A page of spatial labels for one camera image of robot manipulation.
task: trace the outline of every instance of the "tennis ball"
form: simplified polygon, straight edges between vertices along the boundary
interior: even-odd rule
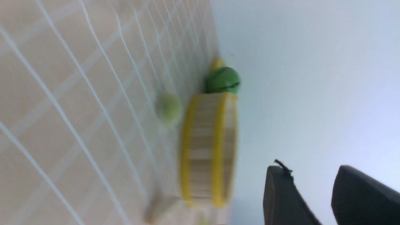
[[[183,115],[183,105],[180,99],[169,93],[161,94],[157,101],[157,116],[167,128],[172,128],[180,122]]]

